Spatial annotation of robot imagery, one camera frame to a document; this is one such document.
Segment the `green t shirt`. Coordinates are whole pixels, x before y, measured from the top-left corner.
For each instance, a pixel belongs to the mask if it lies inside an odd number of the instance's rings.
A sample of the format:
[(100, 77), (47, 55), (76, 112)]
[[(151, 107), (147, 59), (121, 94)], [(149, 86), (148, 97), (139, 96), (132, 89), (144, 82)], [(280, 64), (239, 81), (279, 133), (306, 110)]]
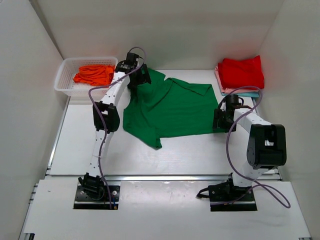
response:
[(130, 90), (123, 129), (154, 149), (162, 138), (215, 133), (218, 101), (211, 84), (189, 83), (149, 69), (151, 82)]

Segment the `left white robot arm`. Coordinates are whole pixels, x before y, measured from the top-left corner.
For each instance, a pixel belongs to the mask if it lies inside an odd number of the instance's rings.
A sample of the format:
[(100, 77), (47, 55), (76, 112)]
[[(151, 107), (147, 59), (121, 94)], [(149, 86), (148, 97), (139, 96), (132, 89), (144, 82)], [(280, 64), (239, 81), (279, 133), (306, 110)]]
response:
[(82, 191), (94, 201), (104, 197), (111, 199), (111, 190), (102, 170), (102, 160), (108, 152), (110, 141), (120, 126), (120, 115), (117, 105), (125, 90), (151, 83), (145, 58), (132, 52), (115, 67), (110, 84), (93, 87), (88, 91), (92, 102), (95, 143), (89, 163), (88, 172), (80, 177)]

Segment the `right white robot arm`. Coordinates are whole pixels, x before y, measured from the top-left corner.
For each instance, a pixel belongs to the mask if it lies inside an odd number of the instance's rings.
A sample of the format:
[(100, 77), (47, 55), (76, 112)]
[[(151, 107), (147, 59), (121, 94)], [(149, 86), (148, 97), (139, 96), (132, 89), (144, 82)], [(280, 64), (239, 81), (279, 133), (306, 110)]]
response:
[[(237, 170), (232, 163), (229, 143), (231, 133), (241, 126), (249, 134), (246, 161)], [(237, 94), (223, 98), (214, 110), (213, 129), (227, 133), (226, 157), (233, 172), (224, 183), (224, 195), (236, 200), (249, 190), (262, 174), (284, 166), (287, 162), (286, 130), (281, 124), (273, 124), (254, 113), (254, 108), (240, 102)]]

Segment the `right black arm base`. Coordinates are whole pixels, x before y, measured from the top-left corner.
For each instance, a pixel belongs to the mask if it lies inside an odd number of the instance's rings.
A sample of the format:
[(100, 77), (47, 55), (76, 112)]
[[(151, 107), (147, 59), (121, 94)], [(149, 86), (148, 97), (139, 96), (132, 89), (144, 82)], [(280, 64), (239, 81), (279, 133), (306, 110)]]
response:
[(251, 186), (235, 186), (231, 178), (201, 189), (197, 199), (209, 199), (211, 212), (255, 212), (258, 210)]

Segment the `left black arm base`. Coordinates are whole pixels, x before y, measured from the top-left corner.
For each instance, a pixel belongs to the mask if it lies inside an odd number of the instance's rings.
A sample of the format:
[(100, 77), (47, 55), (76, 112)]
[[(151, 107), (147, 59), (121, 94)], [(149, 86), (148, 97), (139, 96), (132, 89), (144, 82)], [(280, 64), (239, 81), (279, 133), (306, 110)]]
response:
[(78, 178), (73, 208), (76, 210), (118, 210), (120, 185), (105, 185), (98, 175)]

